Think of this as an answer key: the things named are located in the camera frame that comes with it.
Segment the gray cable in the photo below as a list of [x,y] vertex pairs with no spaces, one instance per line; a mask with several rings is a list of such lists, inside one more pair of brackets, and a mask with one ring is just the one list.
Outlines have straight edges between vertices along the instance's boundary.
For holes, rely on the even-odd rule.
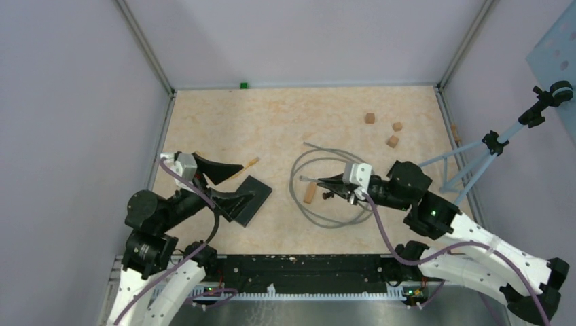
[[[306,146],[312,147],[314,149],[311,149],[310,151],[304,152],[302,155],[298,156],[296,161],[294,161],[294,164],[292,165],[292,169],[290,171],[290,182],[289,182],[288,188],[289,188],[290,196],[292,197],[292,199],[296,203],[296,206],[298,206],[298,208],[300,209],[302,214],[305,216],[305,218],[307,218],[307,220],[309,220],[312,224],[319,226],[320,228],[325,228],[325,229],[343,228],[344,226],[356,225],[356,224],[360,224],[360,223],[363,223],[364,221],[368,220],[372,216],[372,212],[366,206],[363,206],[362,204],[359,204],[359,206],[362,208],[362,211],[358,215],[353,217],[350,221],[342,222],[342,221],[336,221],[334,219],[330,219],[328,217],[324,217],[320,214],[314,213],[310,209],[304,207],[304,205],[300,203],[300,201],[296,197],[296,192],[294,191],[294,179],[295,179],[296,173],[298,173],[298,171],[300,171],[306,165],[313,163],[313,162],[318,162],[321,160],[333,160],[333,161],[339,161],[339,162],[344,162],[344,163],[347,163],[347,162],[364,163],[365,162],[360,157],[358,157],[358,156],[356,156],[350,152],[343,151],[341,149],[323,148],[323,147],[319,147],[319,146],[316,146],[316,145],[313,145],[310,143],[304,143],[304,144]],[[340,156],[342,158],[331,158],[331,157],[315,158],[315,159],[306,161],[305,163],[303,163],[302,165],[300,165],[299,167],[296,168],[296,166],[298,165],[298,162],[300,162],[300,160],[304,156],[311,154],[311,153],[315,153],[317,151],[326,151],[328,153],[332,153],[332,154]],[[311,179],[311,178],[304,177],[304,176],[301,176],[299,179],[301,181],[315,181],[316,180],[316,179]],[[326,225],[326,224],[319,223],[318,221],[315,221],[310,215],[313,215],[313,216],[317,217],[318,219],[322,219],[323,221],[329,222],[332,225]]]

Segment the beige work surface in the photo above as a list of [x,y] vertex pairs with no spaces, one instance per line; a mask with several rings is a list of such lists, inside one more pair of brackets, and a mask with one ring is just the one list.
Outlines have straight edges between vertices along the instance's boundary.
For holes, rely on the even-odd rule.
[[[367,112],[376,114],[375,124],[364,123]],[[401,122],[403,129],[394,132],[394,122]],[[393,134],[399,138],[394,149],[386,145]],[[301,214],[289,195],[288,184],[294,160],[310,149],[304,141],[350,151],[370,163],[382,177],[396,160],[420,163],[451,150],[430,86],[178,91],[164,151],[199,151],[209,160],[237,164],[260,157],[256,165],[216,189],[234,191],[248,175],[272,188],[247,228],[221,219],[211,243],[219,253],[389,252],[374,217],[359,225],[328,230],[313,225]],[[304,160],[321,156],[331,154],[311,154]],[[454,175],[456,163],[449,162],[449,175]],[[341,162],[313,162],[296,177],[330,177],[343,169]],[[442,162],[425,167],[424,172],[434,180],[430,190],[437,192]],[[294,183],[298,200],[302,201],[308,183]],[[175,190],[173,179],[158,170],[154,191],[169,197]],[[321,194],[318,187],[312,204],[305,206],[338,221],[348,221],[360,210],[341,198],[323,200]],[[443,196],[451,200],[456,197]],[[470,213],[467,201],[461,207]],[[409,240],[430,243],[402,223],[405,213],[384,207],[378,211],[394,245]],[[178,247],[183,248],[206,239],[213,221],[210,210],[204,209],[169,234],[177,236]]]

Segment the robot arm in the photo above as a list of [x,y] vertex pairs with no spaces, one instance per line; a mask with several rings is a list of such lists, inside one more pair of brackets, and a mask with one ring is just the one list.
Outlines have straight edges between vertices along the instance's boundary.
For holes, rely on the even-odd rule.
[[[344,173],[319,179],[318,186],[328,189],[351,204],[364,201],[364,194],[368,194],[378,206],[408,211],[403,222],[412,231],[442,244],[478,242],[486,245],[490,248],[489,250],[476,246],[460,248],[461,251],[474,258],[473,264],[445,255],[438,257],[444,261],[442,265],[432,261],[420,265],[420,271],[425,276],[453,280],[465,287],[490,295],[500,302],[504,301],[508,308],[520,318],[541,324],[542,320],[539,315],[536,314],[533,318],[533,312],[536,311],[535,304],[531,301],[528,290],[516,272],[493,254],[494,251],[502,253],[526,277],[543,304],[548,317],[554,315],[560,300],[558,290],[569,269],[565,261],[558,258],[546,261],[533,257],[480,227],[457,206],[429,192],[428,188],[432,180],[414,163],[396,162],[386,175],[389,178],[388,181],[377,175],[371,175],[371,171],[372,167],[369,164],[347,164]],[[410,260],[428,257],[432,252],[427,250],[429,250],[427,246],[422,247],[420,253],[411,257]],[[450,267],[437,268],[436,264],[439,266],[448,264]],[[459,276],[458,271],[469,272],[471,276]],[[491,278],[472,277],[480,274],[488,276],[488,273]],[[488,279],[494,280],[495,277],[498,279],[487,286],[485,282]],[[495,285],[499,285],[498,291],[494,290]]]
[[[132,228],[132,233],[126,241],[120,286],[107,321],[108,325],[168,325],[190,291],[206,276],[205,268],[216,258],[216,250],[205,246],[193,260],[180,266],[150,307],[152,291],[140,297],[121,321],[116,323],[136,295],[144,288],[152,286],[166,270],[178,239],[166,235],[165,232],[208,206],[206,200],[178,179],[192,183],[202,195],[215,203],[210,209],[214,211],[216,221],[220,215],[229,221],[233,220],[254,197],[252,193],[225,194],[208,187],[206,177],[217,185],[242,170],[241,165],[211,162],[197,154],[164,153],[161,157],[173,163],[171,170],[180,177],[177,178],[177,185],[181,189],[168,199],[149,190],[141,190],[128,201],[125,224]],[[200,245],[195,242],[188,246],[187,254]]]

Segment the white wall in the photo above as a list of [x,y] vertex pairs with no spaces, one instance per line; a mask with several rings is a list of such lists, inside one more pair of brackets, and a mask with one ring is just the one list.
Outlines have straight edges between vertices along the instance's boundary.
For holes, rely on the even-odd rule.
[[435,83],[483,0],[129,0],[175,88]]
[[[531,92],[536,79],[525,58],[570,2],[508,0],[495,7],[446,90],[465,143],[482,138],[490,129],[503,132],[536,101]],[[485,219],[501,238],[572,265],[553,319],[554,325],[572,325],[576,148],[556,112],[547,109],[544,116],[544,124],[511,139],[476,189]]]
[[0,325],[94,325],[167,105],[114,3],[0,5]]

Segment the purple cable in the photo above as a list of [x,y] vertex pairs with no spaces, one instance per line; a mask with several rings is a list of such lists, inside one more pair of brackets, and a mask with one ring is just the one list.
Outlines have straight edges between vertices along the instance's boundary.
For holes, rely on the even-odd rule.
[[233,297],[237,296],[237,295],[238,295],[238,290],[233,289],[233,288],[231,288],[231,287],[224,287],[223,289],[210,290],[210,291],[207,291],[207,292],[204,292],[204,293],[200,293],[200,294],[197,294],[197,295],[194,295],[194,296],[191,296],[191,297],[187,298],[187,299],[184,301],[184,304],[190,304],[190,303],[192,303],[192,300],[197,299],[197,298],[199,298],[199,297],[203,297],[203,296],[205,296],[205,295],[212,295],[212,294],[216,294],[216,293],[226,293],[226,292],[232,292],[232,295],[231,295],[230,297],[227,297],[227,298],[224,299],[224,300],[219,300],[219,301],[216,302],[215,304],[211,304],[211,305],[209,305],[209,306],[206,306],[206,309],[207,309],[207,308],[220,307],[221,305],[223,305],[223,304],[225,304],[226,302],[230,301]]
[[124,318],[124,315],[126,313],[128,313],[128,311],[130,310],[130,308],[132,308],[132,306],[134,306],[136,304],[136,302],[138,300],[140,300],[141,297],[143,297],[146,292],[150,291],[151,289],[153,289],[158,283],[162,282],[162,280],[164,280],[166,277],[168,277],[168,275],[172,274],[174,271],[176,271],[178,269],[178,267],[182,266],[185,262],[187,262],[188,260],[190,260],[191,258],[193,258],[197,253],[199,253],[203,248],[205,248],[206,243],[202,243],[198,248],[196,248],[195,251],[192,251],[191,254],[189,254],[188,256],[184,257],[184,259],[182,259],[181,261],[179,261],[176,265],[172,266],[171,268],[167,269],[159,278],[157,278],[156,280],[151,281],[150,283],[146,284],[146,286],[142,289],[142,291],[140,291],[138,294],[136,294],[134,296],[134,298],[132,299],[132,301],[130,301],[126,307],[123,309],[123,311],[121,311],[121,313],[118,315],[118,317],[116,318],[116,320],[114,321],[114,325],[118,325],[120,323],[120,321],[122,320],[122,318]]
[[202,190],[198,189],[197,187],[194,187],[192,182],[184,179],[183,177],[179,176],[176,172],[172,171],[172,169],[169,168],[166,165],[166,163],[164,163],[165,160],[166,160],[166,158],[160,159],[160,167],[162,168],[162,170],[164,170],[166,173],[168,173],[174,179],[182,182],[184,185],[186,185],[186,187],[190,188],[190,190],[192,190],[195,194],[200,196],[200,198],[202,198],[208,204],[208,206],[210,206],[211,209],[216,207],[214,202],[210,198],[208,198],[208,196],[206,196],[206,194],[204,192],[202,192]]
[[[162,170],[166,171],[166,173],[168,173],[170,176],[174,177],[175,179],[177,179],[178,181],[180,181],[184,185],[186,185],[186,187],[190,188],[190,190],[192,190],[195,194],[200,196],[200,198],[202,198],[208,204],[208,206],[210,206],[210,208],[213,209],[216,207],[214,202],[210,198],[208,198],[208,196],[206,196],[206,194],[204,194],[200,189],[198,189],[197,187],[194,187],[194,185],[191,182],[184,179],[183,177],[180,177],[176,172],[172,171],[172,169],[170,169],[166,165],[166,163],[164,163],[165,160],[166,160],[166,158],[160,159],[160,167],[162,168]],[[188,260],[193,258],[197,253],[199,253],[203,248],[205,248],[205,246],[206,246],[206,243],[202,243],[198,248],[196,248],[195,251],[192,251],[192,253],[190,253],[188,256],[184,257],[184,259],[182,259],[179,263],[174,265],[172,268],[167,269],[166,272],[163,273],[159,278],[157,278],[156,280],[153,280],[152,282],[147,284],[142,289],[142,291],[140,291],[140,293],[138,293],[137,295],[134,296],[132,301],[130,301],[126,305],[126,307],[123,309],[123,311],[121,311],[121,313],[118,315],[118,317],[114,321],[114,325],[118,325],[120,323],[122,318],[124,318],[124,315],[126,315],[126,313],[128,313],[130,308],[132,308],[132,306],[134,306],[136,304],[136,302],[146,294],[146,292],[153,289],[158,283],[162,282],[166,277],[168,277],[168,275],[172,274],[175,270],[177,270],[185,262],[187,262]]]
[[430,303],[430,301],[432,301],[432,299],[434,299],[436,297],[436,295],[438,295],[438,292],[440,292],[440,289],[442,289],[442,287],[444,287],[444,283],[446,283],[445,280],[442,280],[442,282],[440,282],[440,284],[438,285],[438,287],[436,288],[436,290],[434,290],[434,293],[432,293],[432,295],[430,295],[430,297],[428,298],[428,300],[426,300],[424,303],[422,303],[420,305],[420,308],[424,309],[425,306],[428,306],[428,304]]
[[[388,239],[388,236],[386,235],[386,231],[384,230],[384,226],[382,225],[382,220],[380,219],[380,214],[378,214],[378,207],[376,206],[376,204],[374,204],[374,201],[372,200],[372,198],[370,198],[370,196],[368,196],[367,193],[364,193],[363,195],[364,195],[364,197],[366,197],[366,200],[370,204],[370,206],[372,208],[372,212],[374,212],[374,217],[376,218],[376,223],[378,224],[378,229],[380,230],[380,234],[382,235],[382,239],[384,240],[384,244],[386,244],[386,247],[390,251],[390,254],[392,254],[392,256],[399,263],[401,263],[403,265],[407,265],[407,266],[421,265],[423,263],[427,263],[428,261],[431,261],[431,260],[435,259],[436,257],[439,257],[439,256],[447,253],[448,251],[454,250],[454,249],[459,248],[459,247],[477,246],[477,247],[480,247],[480,248],[483,248],[486,250],[490,250],[490,246],[488,246],[487,244],[484,244],[484,243],[458,242],[458,243],[451,244],[450,246],[447,246],[446,248],[443,248],[443,249],[439,250],[438,252],[433,253],[432,255],[430,255],[424,259],[406,260],[406,259],[400,257],[400,255],[398,255],[398,253],[396,253],[396,251],[394,250],[394,247],[392,247],[392,243],[390,243],[390,239]],[[516,267],[516,265],[514,265],[514,263],[508,257],[504,256],[501,252],[494,250],[494,254],[498,258],[502,259],[508,266],[510,266],[510,268],[518,275],[518,277],[520,278],[520,280],[522,281],[522,283],[524,284],[524,286],[526,287],[526,289],[530,293],[532,300],[534,300],[534,304],[536,305],[536,308],[538,309],[538,312],[540,313],[540,316],[542,317],[542,320],[544,321],[544,325],[545,326],[551,326],[550,320],[548,320],[548,317],[546,316],[546,312],[544,311],[544,307],[542,307],[542,304],[540,303],[540,301],[538,300],[538,297],[536,296],[536,292],[534,292],[534,289],[532,289],[532,287],[530,286],[530,283],[528,282],[526,277],[523,275],[522,271],[518,267]]]
[[480,292],[478,292],[478,295],[480,296],[480,299],[482,299],[482,302],[484,302],[486,309],[488,309],[488,311],[490,312],[490,315],[492,316],[492,319],[494,319],[496,324],[498,326],[504,326],[504,324],[500,320],[500,316],[498,316],[498,312],[496,312],[496,310],[494,310],[494,308],[492,308],[492,305],[490,305],[490,302],[488,302],[488,299],[486,299],[486,296]]

